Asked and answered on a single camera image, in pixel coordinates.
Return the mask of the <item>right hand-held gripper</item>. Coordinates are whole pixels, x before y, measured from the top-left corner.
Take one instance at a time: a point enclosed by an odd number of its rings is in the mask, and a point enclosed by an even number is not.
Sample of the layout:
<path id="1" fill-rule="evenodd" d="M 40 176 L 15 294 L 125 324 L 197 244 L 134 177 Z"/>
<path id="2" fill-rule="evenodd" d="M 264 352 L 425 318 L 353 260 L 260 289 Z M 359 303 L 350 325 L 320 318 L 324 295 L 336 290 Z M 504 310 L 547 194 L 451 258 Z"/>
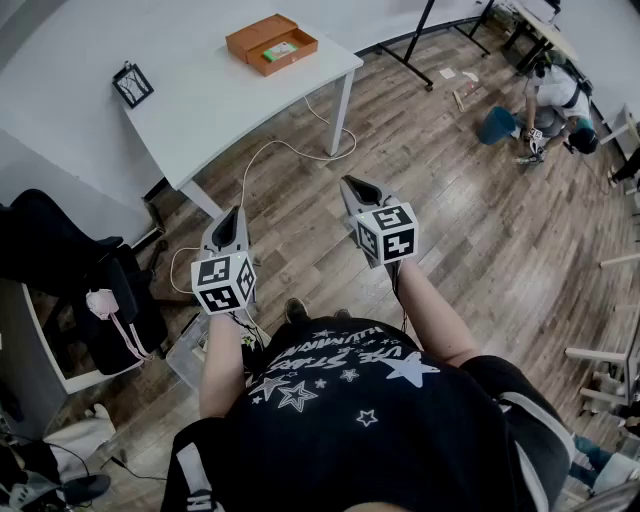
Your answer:
<path id="1" fill-rule="evenodd" d="M 411 205 L 400 203 L 384 183 L 352 175 L 340 181 L 340 192 L 356 243 L 371 268 L 413 257 L 418 246 L 418 221 Z M 364 207 L 379 207 L 363 212 Z"/>

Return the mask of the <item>green and white packet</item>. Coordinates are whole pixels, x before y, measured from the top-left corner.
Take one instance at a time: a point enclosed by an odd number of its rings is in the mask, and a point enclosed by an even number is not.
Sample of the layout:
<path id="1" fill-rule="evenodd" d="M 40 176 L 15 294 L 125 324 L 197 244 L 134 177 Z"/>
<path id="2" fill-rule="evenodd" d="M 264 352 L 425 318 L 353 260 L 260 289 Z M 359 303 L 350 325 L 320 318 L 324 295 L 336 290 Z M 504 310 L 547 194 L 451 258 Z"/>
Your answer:
<path id="1" fill-rule="evenodd" d="M 268 62 L 280 60 L 298 50 L 298 47 L 291 42 L 283 41 L 268 48 L 262 53 L 262 56 Z"/>

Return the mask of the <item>orange box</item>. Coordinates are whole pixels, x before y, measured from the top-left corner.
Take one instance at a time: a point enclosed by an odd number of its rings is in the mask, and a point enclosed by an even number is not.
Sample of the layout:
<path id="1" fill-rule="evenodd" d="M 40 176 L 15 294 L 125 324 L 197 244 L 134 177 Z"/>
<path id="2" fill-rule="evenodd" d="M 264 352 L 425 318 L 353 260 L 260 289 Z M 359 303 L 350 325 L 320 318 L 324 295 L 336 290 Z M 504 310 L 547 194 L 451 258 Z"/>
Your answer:
<path id="1" fill-rule="evenodd" d="M 262 53 L 280 42 L 291 42 L 298 50 L 275 62 L 268 62 Z M 289 18 L 274 14 L 226 37 L 228 51 L 257 72 L 267 77 L 318 50 L 318 40 L 301 30 Z"/>

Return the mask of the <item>person's left forearm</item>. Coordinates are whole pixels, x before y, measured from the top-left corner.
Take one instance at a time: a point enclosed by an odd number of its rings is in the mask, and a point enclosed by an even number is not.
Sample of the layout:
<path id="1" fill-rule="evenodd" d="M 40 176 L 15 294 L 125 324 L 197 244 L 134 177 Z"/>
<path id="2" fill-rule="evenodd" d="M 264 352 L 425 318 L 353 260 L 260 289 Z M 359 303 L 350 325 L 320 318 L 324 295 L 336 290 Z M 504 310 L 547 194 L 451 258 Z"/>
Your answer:
<path id="1" fill-rule="evenodd" d="M 199 388 L 200 417 L 224 417 L 244 392 L 245 382 L 239 326 L 226 314 L 210 316 Z"/>

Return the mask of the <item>white table leg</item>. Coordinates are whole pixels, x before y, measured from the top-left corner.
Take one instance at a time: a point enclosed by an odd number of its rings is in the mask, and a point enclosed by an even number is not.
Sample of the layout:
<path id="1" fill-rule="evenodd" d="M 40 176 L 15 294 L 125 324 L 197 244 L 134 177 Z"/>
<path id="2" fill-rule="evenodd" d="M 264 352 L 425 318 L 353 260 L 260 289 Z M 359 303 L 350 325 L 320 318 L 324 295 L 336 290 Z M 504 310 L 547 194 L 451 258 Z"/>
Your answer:
<path id="1" fill-rule="evenodd" d="M 334 157 L 338 153 L 355 71 L 352 70 L 334 82 L 333 99 L 325 137 L 325 153 Z"/>
<path id="2" fill-rule="evenodd" d="M 212 219 L 223 213 L 223 210 L 194 180 L 186 182 L 180 191 Z"/>

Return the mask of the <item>clear plastic bin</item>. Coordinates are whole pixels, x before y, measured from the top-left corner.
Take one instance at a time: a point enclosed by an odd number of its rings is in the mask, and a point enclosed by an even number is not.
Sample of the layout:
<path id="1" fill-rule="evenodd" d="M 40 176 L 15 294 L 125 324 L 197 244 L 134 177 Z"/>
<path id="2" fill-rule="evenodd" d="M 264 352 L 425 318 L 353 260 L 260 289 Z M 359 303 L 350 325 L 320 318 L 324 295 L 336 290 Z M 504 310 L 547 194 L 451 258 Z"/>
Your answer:
<path id="1" fill-rule="evenodd" d="M 230 314 L 240 329 L 241 342 L 252 354 L 261 351 L 271 341 L 271 337 L 257 325 L 247 310 Z M 168 365 L 189 387 L 199 390 L 201 373 L 206 359 L 209 316 L 198 313 L 184 329 L 166 356 Z"/>

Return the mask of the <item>black metal stand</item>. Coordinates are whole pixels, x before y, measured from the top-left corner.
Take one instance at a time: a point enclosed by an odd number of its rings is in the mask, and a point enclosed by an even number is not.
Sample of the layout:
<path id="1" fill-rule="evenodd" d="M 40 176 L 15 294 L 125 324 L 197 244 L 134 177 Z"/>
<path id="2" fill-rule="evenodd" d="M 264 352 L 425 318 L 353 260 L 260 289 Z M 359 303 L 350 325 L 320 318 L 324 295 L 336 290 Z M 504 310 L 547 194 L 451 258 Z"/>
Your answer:
<path id="1" fill-rule="evenodd" d="M 474 0 L 476 4 L 480 4 L 483 7 L 481 13 L 477 16 L 460 18 L 433 26 L 427 26 L 427 22 L 430 20 L 436 2 L 437 0 L 426 1 L 419 21 L 411 34 L 408 46 L 403 54 L 400 54 L 398 51 L 393 50 L 390 47 L 391 43 L 397 43 L 399 42 L 399 40 L 389 40 L 383 43 L 377 43 L 374 47 L 374 53 L 376 55 L 385 54 L 391 57 L 397 63 L 402 65 L 406 70 L 408 70 L 412 75 L 420 79 L 423 82 L 423 88 L 427 93 L 430 93 L 434 90 L 434 81 L 418 67 L 416 67 L 412 62 L 412 58 L 416 51 L 418 43 L 423 37 L 426 37 L 427 35 L 453 29 L 464 39 L 477 47 L 480 51 L 480 57 L 482 59 L 486 59 L 491 55 L 491 51 L 476 38 L 476 33 L 481 26 L 484 26 L 486 24 L 486 21 L 491 10 L 494 7 L 496 0 Z"/>

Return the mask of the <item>black office chair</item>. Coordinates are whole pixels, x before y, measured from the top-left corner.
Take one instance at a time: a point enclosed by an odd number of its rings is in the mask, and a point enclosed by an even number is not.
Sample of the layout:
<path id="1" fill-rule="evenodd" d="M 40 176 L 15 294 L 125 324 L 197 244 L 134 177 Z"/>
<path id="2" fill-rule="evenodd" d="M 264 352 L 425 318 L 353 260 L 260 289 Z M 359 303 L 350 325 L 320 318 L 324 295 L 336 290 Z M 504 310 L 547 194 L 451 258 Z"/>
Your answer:
<path id="1" fill-rule="evenodd" d="M 153 276 L 122 238 L 92 239 L 42 191 L 26 190 L 10 205 L 0 204 L 0 277 L 56 298 L 43 333 L 65 371 L 73 368 L 73 343 L 84 344 L 105 375 L 143 361 L 111 321 L 87 307 L 86 294 L 99 289 L 113 292 L 123 328 L 133 323 L 146 351 L 160 353 L 168 330 L 150 291 Z"/>

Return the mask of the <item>black framed lantern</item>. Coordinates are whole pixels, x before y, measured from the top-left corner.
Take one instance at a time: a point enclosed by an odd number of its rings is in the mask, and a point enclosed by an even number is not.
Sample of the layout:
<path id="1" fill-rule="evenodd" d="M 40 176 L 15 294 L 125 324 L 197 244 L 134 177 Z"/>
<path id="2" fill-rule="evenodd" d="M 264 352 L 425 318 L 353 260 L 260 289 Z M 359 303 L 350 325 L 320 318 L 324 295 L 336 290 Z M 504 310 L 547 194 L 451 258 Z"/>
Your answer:
<path id="1" fill-rule="evenodd" d="M 126 61 L 123 68 L 113 76 L 112 85 L 131 109 L 154 92 L 139 67 L 129 61 Z"/>

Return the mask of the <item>person's black star-print shirt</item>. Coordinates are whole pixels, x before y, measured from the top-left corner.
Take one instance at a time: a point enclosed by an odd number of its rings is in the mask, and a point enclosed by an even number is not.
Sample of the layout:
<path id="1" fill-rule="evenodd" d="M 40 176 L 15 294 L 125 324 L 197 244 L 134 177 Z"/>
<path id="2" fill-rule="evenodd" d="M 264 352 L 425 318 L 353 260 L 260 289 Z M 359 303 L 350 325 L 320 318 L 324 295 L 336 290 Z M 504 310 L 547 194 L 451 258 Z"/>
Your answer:
<path id="1" fill-rule="evenodd" d="M 282 326 L 230 411 L 175 436 L 161 512 L 549 512 L 574 453 L 506 360 L 324 317 Z"/>

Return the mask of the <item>white cabinet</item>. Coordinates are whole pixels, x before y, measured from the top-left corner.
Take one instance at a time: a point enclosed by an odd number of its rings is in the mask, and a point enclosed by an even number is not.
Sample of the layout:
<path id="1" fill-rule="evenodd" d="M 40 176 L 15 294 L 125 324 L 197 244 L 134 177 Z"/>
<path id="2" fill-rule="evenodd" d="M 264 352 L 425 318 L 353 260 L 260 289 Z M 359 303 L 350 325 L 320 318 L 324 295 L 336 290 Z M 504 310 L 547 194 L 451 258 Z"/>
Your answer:
<path id="1" fill-rule="evenodd" d="M 11 432 L 44 437 L 70 394 L 107 379 L 98 370 L 65 378 L 46 345 L 26 287 L 0 278 L 0 383 L 23 415 L 20 421 L 6 417 Z"/>

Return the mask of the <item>light wooden desk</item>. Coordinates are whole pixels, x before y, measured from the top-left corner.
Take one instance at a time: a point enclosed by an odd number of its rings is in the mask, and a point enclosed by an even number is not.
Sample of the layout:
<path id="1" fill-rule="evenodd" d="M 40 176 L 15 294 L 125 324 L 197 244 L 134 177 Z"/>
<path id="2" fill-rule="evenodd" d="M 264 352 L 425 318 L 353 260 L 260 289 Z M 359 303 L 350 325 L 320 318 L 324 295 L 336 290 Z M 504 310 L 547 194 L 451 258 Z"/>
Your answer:
<path id="1" fill-rule="evenodd" d="M 579 61 L 577 51 L 566 39 L 563 33 L 553 24 L 545 23 L 535 14 L 522 4 L 520 0 L 506 0 L 507 4 L 512 7 L 520 20 L 516 23 L 514 30 L 503 45 L 503 53 L 506 57 L 514 55 L 512 47 L 519 37 L 525 33 L 533 31 L 536 36 L 533 46 L 529 52 L 520 57 L 520 60 L 514 64 L 516 72 L 523 76 L 532 67 L 533 61 L 543 52 L 555 49 L 567 61 L 576 63 Z"/>

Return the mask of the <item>white cloth bag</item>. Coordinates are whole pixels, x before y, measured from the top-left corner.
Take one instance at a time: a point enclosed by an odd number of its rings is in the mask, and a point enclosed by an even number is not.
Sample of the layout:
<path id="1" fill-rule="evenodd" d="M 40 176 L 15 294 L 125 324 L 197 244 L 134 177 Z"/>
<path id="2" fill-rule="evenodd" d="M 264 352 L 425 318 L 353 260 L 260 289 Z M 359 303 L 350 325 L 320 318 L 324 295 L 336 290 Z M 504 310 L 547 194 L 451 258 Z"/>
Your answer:
<path id="1" fill-rule="evenodd" d="M 43 441 L 56 460 L 60 479 L 66 481 L 85 475 L 83 463 L 115 434 L 109 412 L 96 403 L 85 411 L 84 419 L 50 434 Z"/>

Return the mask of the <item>pink strapped pouch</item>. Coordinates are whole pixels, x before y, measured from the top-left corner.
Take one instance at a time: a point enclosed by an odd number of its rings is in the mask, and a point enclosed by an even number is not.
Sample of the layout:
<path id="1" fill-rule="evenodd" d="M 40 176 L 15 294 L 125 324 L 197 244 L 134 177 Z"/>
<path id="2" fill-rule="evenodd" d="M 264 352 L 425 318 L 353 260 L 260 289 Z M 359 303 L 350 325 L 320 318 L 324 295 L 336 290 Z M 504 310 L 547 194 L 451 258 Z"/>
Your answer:
<path id="1" fill-rule="evenodd" d="M 113 292 L 109 289 L 89 291 L 86 294 L 86 305 L 101 321 L 111 321 L 122 337 L 126 348 L 138 360 L 151 361 L 154 356 L 146 351 L 133 323 L 124 329 L 117 316 L 120 310 Z"/>

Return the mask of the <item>white wooden frame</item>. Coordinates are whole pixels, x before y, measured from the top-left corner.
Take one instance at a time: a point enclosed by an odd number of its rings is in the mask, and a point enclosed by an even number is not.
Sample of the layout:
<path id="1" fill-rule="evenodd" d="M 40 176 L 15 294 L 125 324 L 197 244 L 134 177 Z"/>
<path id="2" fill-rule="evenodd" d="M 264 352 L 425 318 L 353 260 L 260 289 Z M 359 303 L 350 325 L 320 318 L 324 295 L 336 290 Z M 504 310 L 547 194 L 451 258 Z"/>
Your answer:
<path id="1" fill-rule="evenodd" d="M 614 312 L 630 312 L 633 325 L 628 340 L 620 352 L 607 352 L 577 347 L 567 347 L 564 354 L 569 359 L 604 363 L 608 369 L 615 371 L 615 376 L 622 379 L 621 395 L 615 392 L 606 393 L 582 387 L 579 393 L 588 399 L 609 403 L 613 406 L 630 406 L 637 390 L 637 379 L 640 376 L 640 300 L 635 304 L 616 304 Z"/>

